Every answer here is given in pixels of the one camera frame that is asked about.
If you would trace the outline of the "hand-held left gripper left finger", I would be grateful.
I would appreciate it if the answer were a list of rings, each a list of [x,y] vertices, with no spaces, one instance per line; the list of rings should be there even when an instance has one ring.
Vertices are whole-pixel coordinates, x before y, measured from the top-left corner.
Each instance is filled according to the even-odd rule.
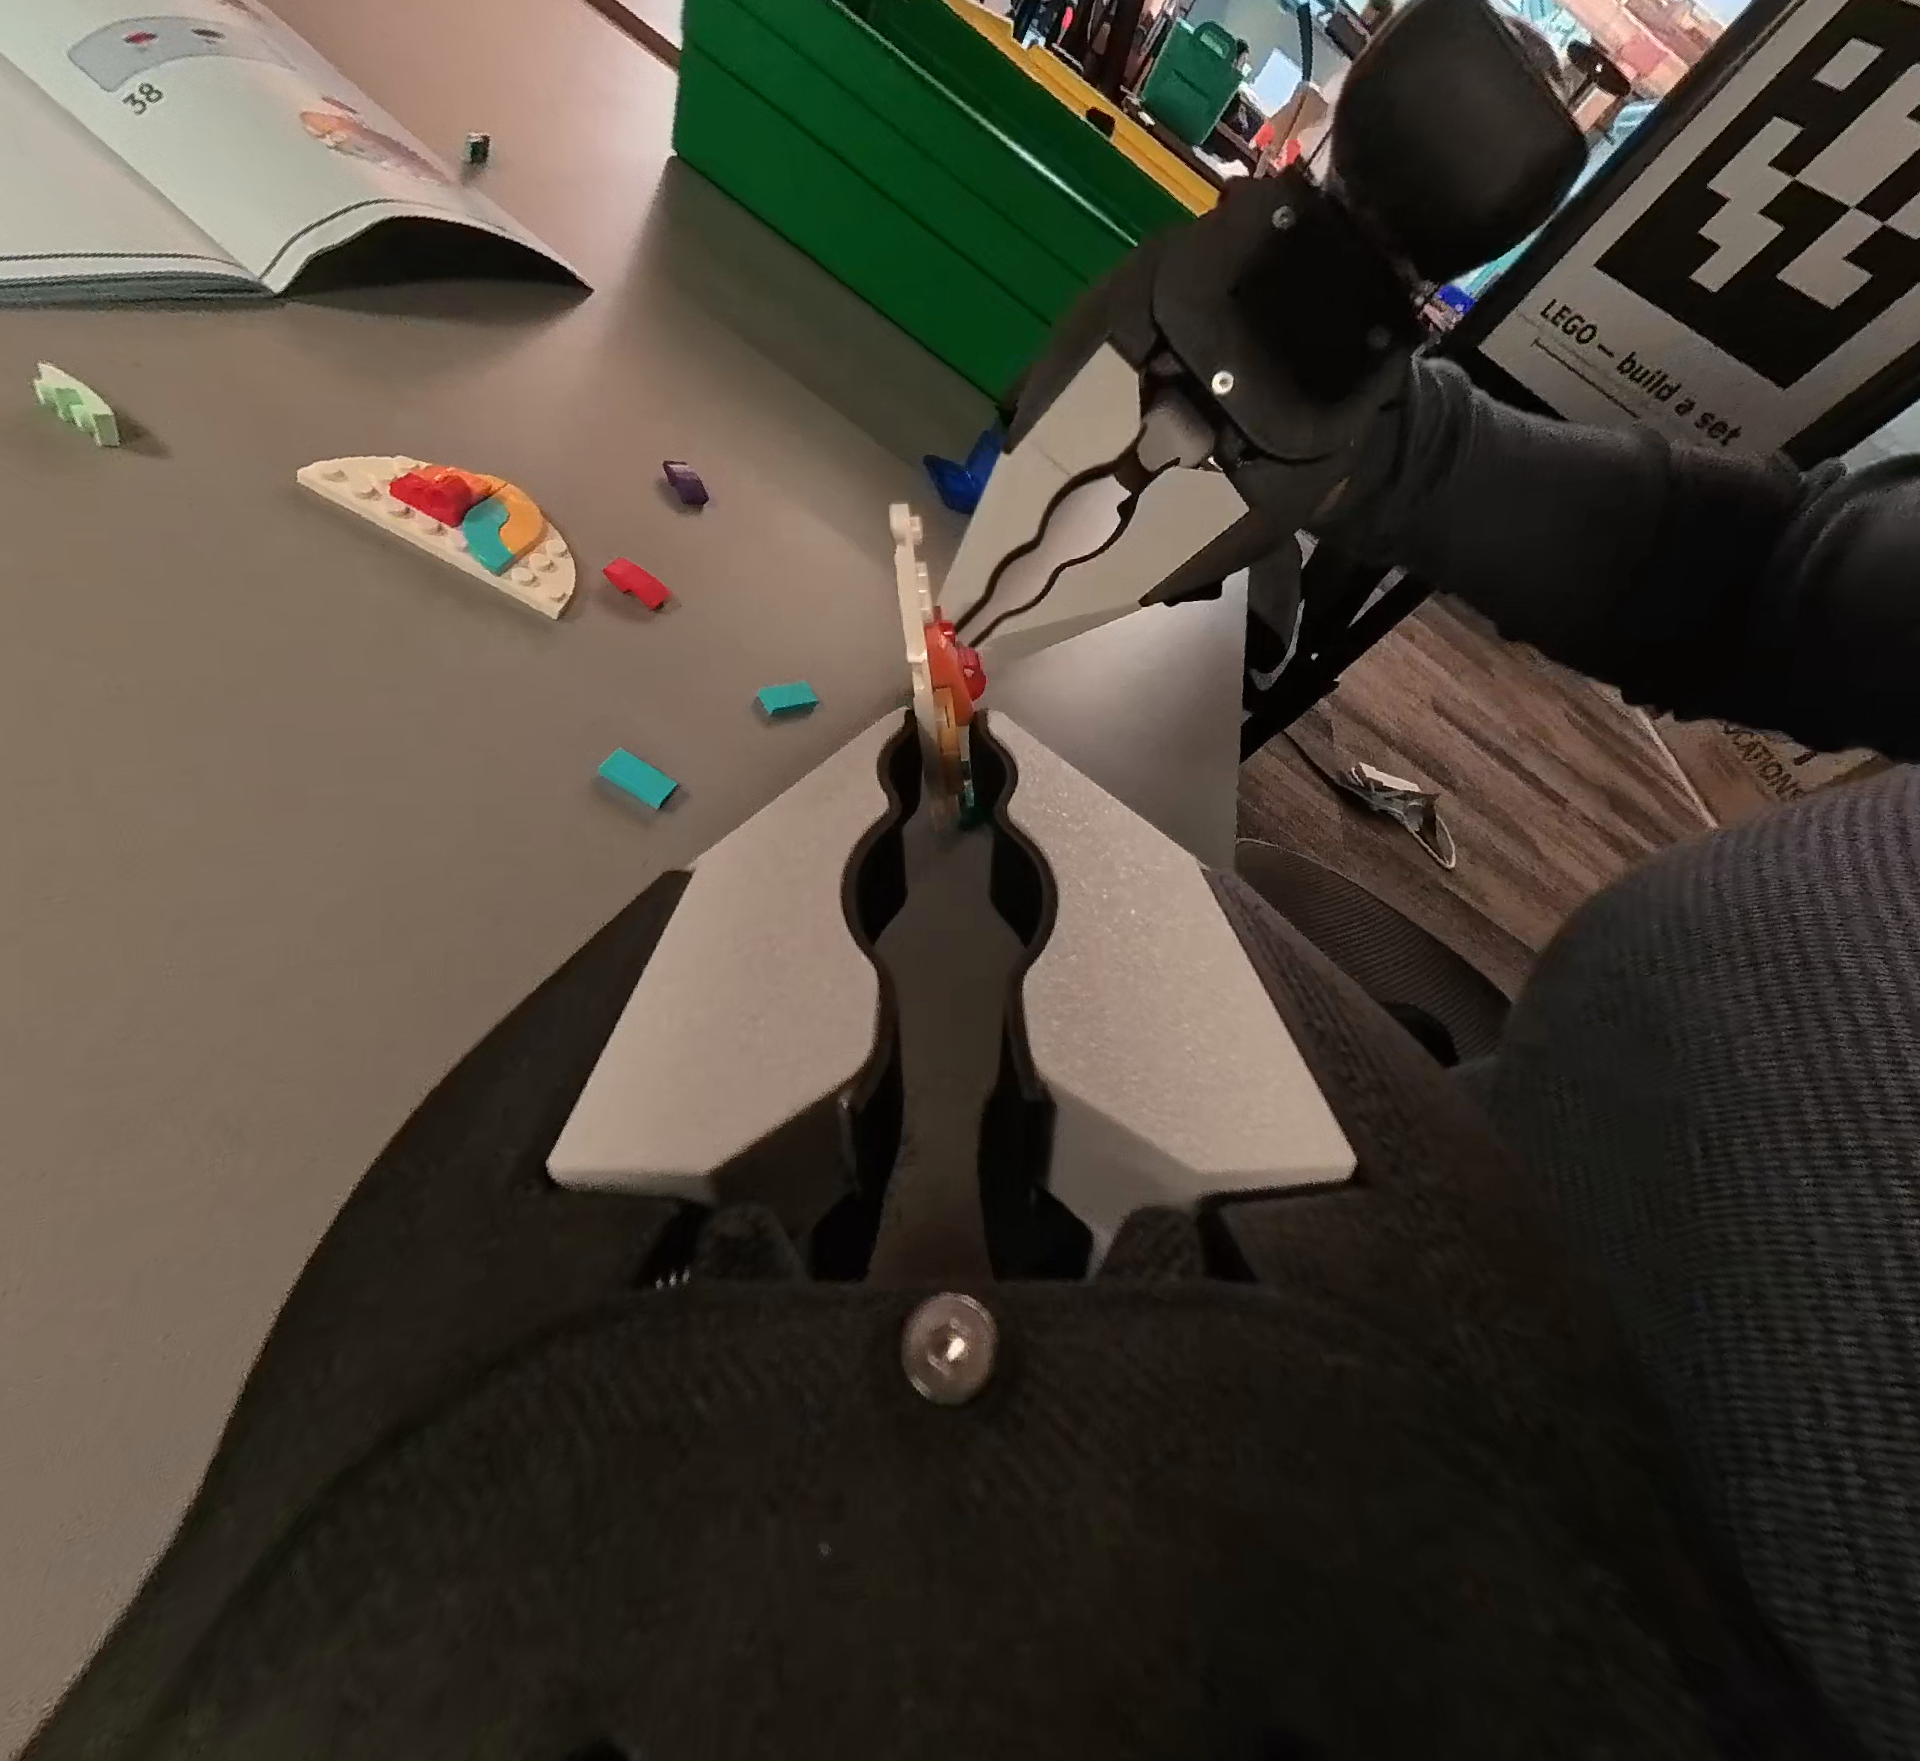
[[[568,1190],[829,1205],[840,1099],[872,1064],[882,983],[857,865],[899,822],[894,709],[693,862],[549,1152]]]

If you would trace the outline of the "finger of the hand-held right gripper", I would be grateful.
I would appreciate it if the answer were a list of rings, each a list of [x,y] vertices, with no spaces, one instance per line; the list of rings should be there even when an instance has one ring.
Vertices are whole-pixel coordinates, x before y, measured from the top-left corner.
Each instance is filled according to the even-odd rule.
[[[1005,447],[938,605],[958,631],[971,631],[976,550],[1002,550],[1015,510],[1045,477],[1117,471],[1120,458],[1146,477],[1187,468],[1187,371],[1163,347],[1154,285],[1173,240],[1140,243],[1090,288],[1027,369],[1005,425]]]
[[[1305,526],[1342,477],[1344,458],[1249,462],[1045,477],[1015,510],[1005,549],[976,550],[971,645],[1020,659],[1148,607],[1219,586]]]

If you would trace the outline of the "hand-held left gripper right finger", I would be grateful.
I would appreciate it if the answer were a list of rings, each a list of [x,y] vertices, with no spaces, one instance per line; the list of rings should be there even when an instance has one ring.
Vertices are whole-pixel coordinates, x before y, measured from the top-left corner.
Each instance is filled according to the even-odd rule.
[[[1232,929],[1210,870],[1018,722],[996,825],[1039,868],[1016,1036],[1050,1104],[1042,1190],[1132,1216],[1336,1187],[1355,1152]]]

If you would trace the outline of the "colourful lego plate model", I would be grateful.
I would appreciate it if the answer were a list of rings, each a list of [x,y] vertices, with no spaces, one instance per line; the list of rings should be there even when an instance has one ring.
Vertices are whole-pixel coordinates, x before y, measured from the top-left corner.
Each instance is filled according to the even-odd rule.
[[[984,709],[986,671],[932,592],[919,550],[922,518],[906,503],[894,503],[887,523],[922,788],[936,821],[969,825],[980,819],[971,722]]]

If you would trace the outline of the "colourful half-round lego plate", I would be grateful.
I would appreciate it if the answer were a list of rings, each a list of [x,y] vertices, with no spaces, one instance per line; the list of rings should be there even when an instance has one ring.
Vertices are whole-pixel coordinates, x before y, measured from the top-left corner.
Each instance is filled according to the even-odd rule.
[[[573,549],[518,485],[410,456],[318,460],[296,485],[546,622],[575,600]]]

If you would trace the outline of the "person's right forearm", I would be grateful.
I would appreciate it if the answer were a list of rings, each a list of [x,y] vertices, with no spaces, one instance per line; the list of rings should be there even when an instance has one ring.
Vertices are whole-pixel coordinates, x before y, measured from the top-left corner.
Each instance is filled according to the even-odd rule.
[[[1632,704],[1915,763],[1913,456],[1799,469],[1569,425],[1424,356],[1314,531]]]

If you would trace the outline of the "blue lego brick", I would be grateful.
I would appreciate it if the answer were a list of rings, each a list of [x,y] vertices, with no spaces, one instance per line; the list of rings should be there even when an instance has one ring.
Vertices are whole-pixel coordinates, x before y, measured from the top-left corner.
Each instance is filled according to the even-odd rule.
[[[1005,447],[999,423],[986,425],[959,460],[924,454],[922,468],[933,494],[954,514],[971,517]]]

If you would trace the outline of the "mint green lego brick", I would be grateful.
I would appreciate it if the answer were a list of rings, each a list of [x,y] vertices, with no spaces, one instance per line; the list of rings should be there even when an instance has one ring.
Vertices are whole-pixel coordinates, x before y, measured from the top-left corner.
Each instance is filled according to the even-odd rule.
[[[122,429],[110,403],[55,362],[35,362],[31,395],[40,409],[58,417],[69,429],[85,434],[97,447],[122,445]]]

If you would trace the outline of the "open lego instruction booklet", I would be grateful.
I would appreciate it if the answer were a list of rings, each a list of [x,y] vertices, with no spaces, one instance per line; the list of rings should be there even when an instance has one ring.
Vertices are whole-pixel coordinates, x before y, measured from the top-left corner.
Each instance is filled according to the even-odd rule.
[[[6,306],[582,286],[256,0],[2,0]]]

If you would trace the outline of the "dark chair seat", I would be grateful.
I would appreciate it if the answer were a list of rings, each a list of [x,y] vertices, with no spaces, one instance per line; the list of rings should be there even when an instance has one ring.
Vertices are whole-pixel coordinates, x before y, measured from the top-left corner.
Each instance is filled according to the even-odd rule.
[[[1440,1064],[1498,1053],[1508,996],[1408,914],[1321,862],[1260,840],[1235,841],[1233,874]]]

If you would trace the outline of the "small green plastic bin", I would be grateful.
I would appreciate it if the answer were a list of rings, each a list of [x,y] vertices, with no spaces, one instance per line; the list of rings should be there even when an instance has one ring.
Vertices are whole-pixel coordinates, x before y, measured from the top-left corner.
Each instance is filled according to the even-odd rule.
[[[1140,86],[1146,116],[1187,145],[1212,136],[1235,97],[1245,42],[1217,20],[1177,20]]]

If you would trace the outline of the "yellow plastic bin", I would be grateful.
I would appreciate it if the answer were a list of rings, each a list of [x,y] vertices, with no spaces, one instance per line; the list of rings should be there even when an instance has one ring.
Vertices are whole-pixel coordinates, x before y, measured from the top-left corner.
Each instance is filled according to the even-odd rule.
[[[1076,68],[1042,46],[1027,46],[1015,37],[1012,20],[973,0],[944,0],[997,55],[1028,81],[1065,106],[1079,123],[1102,136],[1148,181],[1163,190],[1190,215],[1202,218],[1215,208],[1219,184],[1193,163],[1179,160],[1156,129],[1117,108],[1097,93]]]

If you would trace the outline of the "crumpled paper scrap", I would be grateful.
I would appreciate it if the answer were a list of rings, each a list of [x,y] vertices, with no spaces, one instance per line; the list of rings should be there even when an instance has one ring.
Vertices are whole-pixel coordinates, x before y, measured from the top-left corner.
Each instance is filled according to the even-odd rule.
[[[1456,870],[1451,829],[1441,819],[1436,792],[1367,763],[1348,764],[1332,781],[1362,809],[1399,825],[1430,862],[1445,871]]]

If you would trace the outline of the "black framed marker sign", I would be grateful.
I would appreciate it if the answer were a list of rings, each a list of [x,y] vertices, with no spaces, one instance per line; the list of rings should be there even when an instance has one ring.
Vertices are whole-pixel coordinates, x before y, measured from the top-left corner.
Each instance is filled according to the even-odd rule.
[[[1456,325],[1518,405],[1810,465],[1915,401],[1918,0],[1754,0]]]

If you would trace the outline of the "cardboard box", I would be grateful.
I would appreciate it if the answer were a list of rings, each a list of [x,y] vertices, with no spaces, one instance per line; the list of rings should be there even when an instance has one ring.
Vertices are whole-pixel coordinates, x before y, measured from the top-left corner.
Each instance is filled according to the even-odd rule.
[[[1696,811],[1714,827],[1915,766],[1869,748],[1814,751],[1723,720],[1681,720],[1653,708],[1646,708],[1642,719]]]

